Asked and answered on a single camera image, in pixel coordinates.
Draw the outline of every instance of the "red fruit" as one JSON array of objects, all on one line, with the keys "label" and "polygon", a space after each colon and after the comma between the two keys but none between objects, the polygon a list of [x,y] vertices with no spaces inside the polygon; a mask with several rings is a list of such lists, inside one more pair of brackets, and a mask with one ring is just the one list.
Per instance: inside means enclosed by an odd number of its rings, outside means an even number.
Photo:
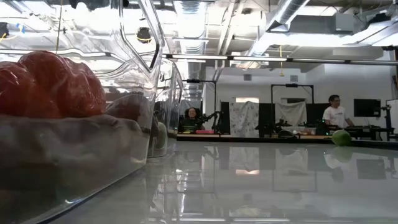
[{"label": "red fruit", "polygon": [[80,118],[104,113],[104,90],[85,64],[46,51],[26,54],[19,62],[55,100],[63,117]]},{"label": "red fruit", "polygon": [[19,63],[0,62],[0,113],[28,118],[60,118],[59,110]]}]

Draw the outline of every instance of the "clear plastic container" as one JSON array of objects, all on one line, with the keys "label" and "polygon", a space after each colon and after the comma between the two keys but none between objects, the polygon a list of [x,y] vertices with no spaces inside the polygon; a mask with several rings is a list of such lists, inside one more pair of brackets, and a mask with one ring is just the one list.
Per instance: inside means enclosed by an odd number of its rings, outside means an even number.
[{"label": "clear plastic container", "polygon": [[46,220],[145,165],[164,35],[135,2],[0,2],[0,223]]},{"label": "clear plastic container", "polygon": [[182,79],[177,66],[172,61],[163,58],[157,84],[148,157],[164,156],[174,149],[177,140],[181,89]]}]

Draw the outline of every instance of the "computer monitor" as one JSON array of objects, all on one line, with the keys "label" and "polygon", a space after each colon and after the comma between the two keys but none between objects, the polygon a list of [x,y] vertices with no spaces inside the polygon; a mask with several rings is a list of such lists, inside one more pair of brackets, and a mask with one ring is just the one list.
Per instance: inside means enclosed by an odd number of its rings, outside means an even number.
[{"label": "computer monitor", "polygon": [[380,117],[381,101],[370,99],[354,99],[355,117]]}]

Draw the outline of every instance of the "gray cloth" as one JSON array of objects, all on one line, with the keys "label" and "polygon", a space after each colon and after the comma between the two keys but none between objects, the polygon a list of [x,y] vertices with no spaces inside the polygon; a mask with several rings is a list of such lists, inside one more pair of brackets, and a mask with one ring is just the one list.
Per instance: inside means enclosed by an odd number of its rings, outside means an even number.
[{"label": "gray cloth", "polygon": [[253,102],[229,103],[229,125],[232,137],[258,138],[259,104]]},{"label": "gray cloth", "polygon": [[305,102],[276,103],[275,119],[276,123],[279,121],[279,119],[283,119],[292,126],[297,126],[307,122],[307,109],[305,107]]}]

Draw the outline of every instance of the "white wall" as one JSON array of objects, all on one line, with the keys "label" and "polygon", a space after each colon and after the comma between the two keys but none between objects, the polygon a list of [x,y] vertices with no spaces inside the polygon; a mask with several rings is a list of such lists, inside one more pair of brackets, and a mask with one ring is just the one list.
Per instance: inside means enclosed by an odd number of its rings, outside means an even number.
[{"label": "white wall", "polygon": [[[390,54],[384,52],[379,60],[390,60]],[[213,76],[214,70],[206,74]],[[243,74],[251,73],[251,82],[243,81]],[[354,118],[354,99],[381,99],[382,106],[386,100],[393,99],[394,89],[391,86],[391,75],[395,68],[375,65],[320,65],[308,73],[300,73],[299,69],[284,70],[285,77],[280,77],[280,70],[238,70],[228,68],[220,76],[217,83],[217,109],[220,101],[235,102],[236,97],[258,97],[260,103],[271,102],[271,84],[290,83],[289,75],[298,75],[299,84],[314,85],[315,103],[327,103],[332,94],[341,96],[341,105],[347,109],[355,125],[369,124],[385,127],[384,112],[379,119]],[[214,92],[206,91],[206,114],[214,112]],[[274,87],[274,102],[281,98],[306,98],[311,102],[310,88]]]},{"label": "white wall", "polygon": [[[385,52],[379,60],[390,60]],[[320,65],[307,73],[306,81],[315,86],[315,102],[327,103],[332,94],[340,95],[341,105],[346,108],[355,125],[373,124],[386,126],[384,113],[379,119],[355,118],[354,99],[381,99],[382,106],[386,100],[393,98],[391,88],[391,67],[369,65]]]}]

